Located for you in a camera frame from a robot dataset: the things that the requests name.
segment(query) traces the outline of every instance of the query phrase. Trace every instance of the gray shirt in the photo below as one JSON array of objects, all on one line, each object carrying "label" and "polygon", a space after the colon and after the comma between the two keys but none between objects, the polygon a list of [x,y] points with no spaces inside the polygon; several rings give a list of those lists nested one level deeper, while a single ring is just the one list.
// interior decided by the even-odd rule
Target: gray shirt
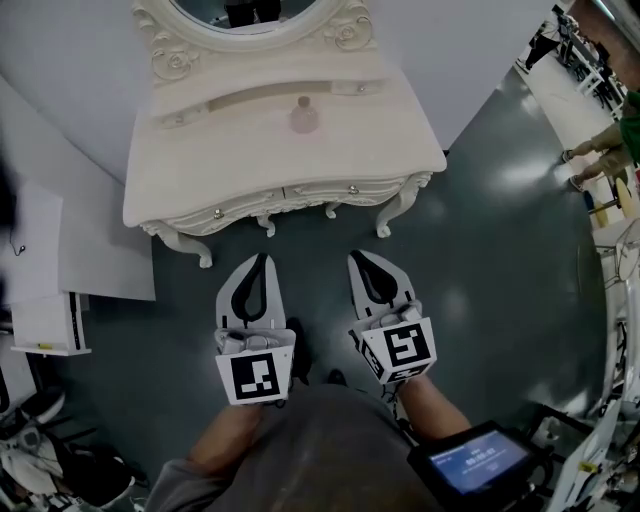
[{"label": "gray shirt", "polygon": [[283,409],[266,408],[234,474],[168,462],[146,510],[439,510],[406,461],[410,448],[381,402],[341,386],[305,388]]}]

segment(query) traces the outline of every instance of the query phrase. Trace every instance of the person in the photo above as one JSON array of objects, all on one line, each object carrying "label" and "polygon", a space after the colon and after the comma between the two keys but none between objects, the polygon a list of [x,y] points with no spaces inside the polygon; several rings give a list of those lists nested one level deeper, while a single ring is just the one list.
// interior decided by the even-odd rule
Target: person
[{"label": "person", "polygon": [[568,68],[571,64],[571,55],[573,53],[573,39],[572,34],[578,32],[578,22],[573,16],[563,14],[558,17],[558,33],[560,34],[561,44],[560,47],[560,63]]},{"label": "person", "polygon": [[[338,370],[330,382],[295,390],[282,409],[225,407],[186,459],[164,465],[146,510],[439,510],[384,404]],[[425,440],[470,428],[426,375],[397,396]]]},{"label": "person", "polygon": [[584,44],[587,47],[587,50],[589,50],[589,53],[594,58],[594,60],[596,62],[598,62],[600,60],[600,52],[598,51],[598,43],[596,43],[595,41],[592,41],[587,36],[585,36],[584,37]]},{"label": "person", "polygon": [[570,162],[576,156],[591,151],[605,151],[597,162],[585,167],[569,183],[582,192],[585,181],[604,172],[615,176],[628,165],[640,161],[640,93],[629,91],[622,105],[622,119],[574,149],[565,150],[562,160]]},{"label": "person", "polygon": [[237,28],[253,25],[255,14],[259,23],[278,21],[282,7],[280,0],[226,0],[224,10],[231,28]]},{"label": "person", "polygon": [[560,44],[561,37],[559,29],[558,16],[556,13],[552,12],[552,14],[542,24],[542,27],[538,29],[531,43],[529,43],[531,51],[529,52],[527,60],[516,60],[516,65],[524,73],[528,75],[536,62],[551,50],[555,50]]}]

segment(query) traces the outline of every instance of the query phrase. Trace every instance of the white vanity table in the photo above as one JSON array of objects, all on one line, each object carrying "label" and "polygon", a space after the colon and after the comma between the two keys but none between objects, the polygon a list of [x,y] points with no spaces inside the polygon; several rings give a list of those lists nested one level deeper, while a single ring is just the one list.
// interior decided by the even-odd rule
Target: white vanity table
[{"label": "white vanity table", "polygon": [[[326,204],[335,218],[342,203],[391,199],[376,226],[387,237],[387,223],[445,169],[409,83],[377,52],[362,2],[316,0],[287,21],[233,29],[206,24],[179,4],[134,6],[149,36],[155,85],[133,133],[127,226],[198,254],[203,268],[211,265],[209,249],[185,235],[256,217],[273,236],[271,215],[308,206]],[[312,133],[290,127],[300,96],[319,114]]]}]

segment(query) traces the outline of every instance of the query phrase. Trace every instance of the carved table leg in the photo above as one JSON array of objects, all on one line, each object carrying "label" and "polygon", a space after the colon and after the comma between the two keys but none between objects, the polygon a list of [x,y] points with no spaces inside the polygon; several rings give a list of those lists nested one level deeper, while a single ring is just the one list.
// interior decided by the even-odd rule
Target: carved table leg
[{"label": "carved table leg", "polygon": [[376,219],[376,232],[378,237],[387,238],[391,235],[391,230],[387,223],[391,219],[402,215],[416,202],[418,191],[427,186],[431,179],[430,172],[423,172],[409,176],[407,182],[400,189],[391,202],[378,214]]},{"label": "carved table leg", "polygon": [[276,225],[269,220],[270,214],[259,215],[256,217],[258,224],[267,230],[267,236],[271,238],[276,234]]},{"label": "carved table leg", "polygon": [[209,268],[213,264],[211,251],[202,242],[178,233],[175,229],[160,221],[144,222],[141,226],[151,236],[158,235],[164,244],[174,251],[200,256],[200,268]]},{"label": "carved table leg", "polygon": [[334,211],[338,206],[342,203],[327,203],[327,206],[324,207],[324,213],[330,219],[336,218],[336,212]]}]

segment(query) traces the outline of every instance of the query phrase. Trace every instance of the ornate mirror frame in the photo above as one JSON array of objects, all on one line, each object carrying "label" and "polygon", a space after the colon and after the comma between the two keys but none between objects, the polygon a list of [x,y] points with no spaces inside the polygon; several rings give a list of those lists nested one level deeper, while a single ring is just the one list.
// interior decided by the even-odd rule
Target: ornate mirror frame
[{"label": "ornate mirror frame", "polygon": [[317,32],[337,50],[353,51],[367,47],[373,37],[369,11],[361,0],[316,0],[277,29],[257,34],[208,28],[171,0],[135,0],[133,14],[149,38],[153,69],[161,81],[186,77],[205,53],[272,50]]}]

